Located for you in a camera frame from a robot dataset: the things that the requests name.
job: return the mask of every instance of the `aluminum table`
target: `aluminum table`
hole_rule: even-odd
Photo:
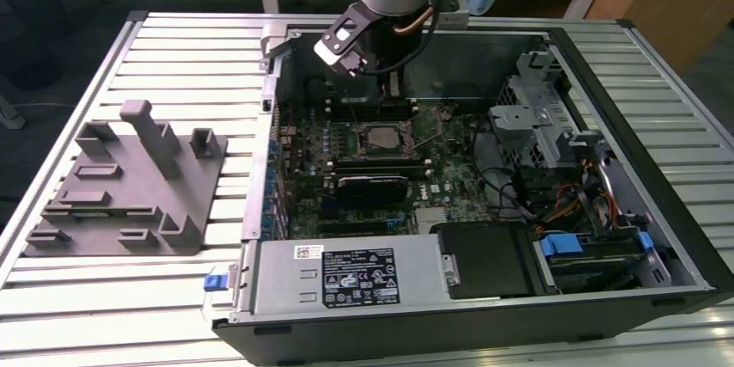
[[[126,23],[59,141],[0,236],[3,366],[243,367],[211,332],[232,297],[206,294],[203,276],[238,260],[251,145],[264,83],[263,27],[331,24],[324,15],[138,15]],[[562,26],[682,200],[734,266],[734,139],[634,28],[614,21],[477,19],[473,26]],[[577,98],[579,112],[593,125]],[[19,258],[25,235],[79,153],[88,120],[116,122],[127,99],[147,99],[176,132],[211,127],[230,138],[206,245],[190,257]],[[731,365],[734,300],[666,317],[614,339],[330,364],[477,366]]]

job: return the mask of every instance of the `sticker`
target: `sticker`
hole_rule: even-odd
[[[392,248],[322,252],[322,269],[327,309],[401,303]]]
[[[308,260],[322,258],[323,245],[296,245],[294,248],[294,258],[296,260]]]

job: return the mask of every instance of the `blue latch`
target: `blue latch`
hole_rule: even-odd
[[[653,251],[653,248],[655,248],[655,243],[653,242],[653,238],[650,238],[650,234],[647,232],[641,231],[638,233],[638,240],[641,240],[642,249],[645,249],[646,252]]]
[[[546,257],[555,254],[579,254],[582,243],[575,234],[550,234],[541,240],[541,250]]]
[[[228,276],[227,274],[210,274],[204,277],[204,291],[227,291],[228,287]]]

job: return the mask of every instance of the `metal bracket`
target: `metal bracket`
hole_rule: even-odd
[[[563,132],[555,143],[559,148],[559,161],[573,162],[575,149],[593,148],[603,138],[598,131]]]
[[[446,285],[449,285],[450,287],[459,285],[461,276],[454,256],[450,254],[443,254],[441,264],[445,269]]]
[[[288,49],[288,26],[280,23],[268,23],[263,26],[260,35],[260,51],[263,58],[274,58]]]
[[[438,30],[466,30],[469,27],[467,0],[445,0],[446,10],[442,10],[438,18]]]

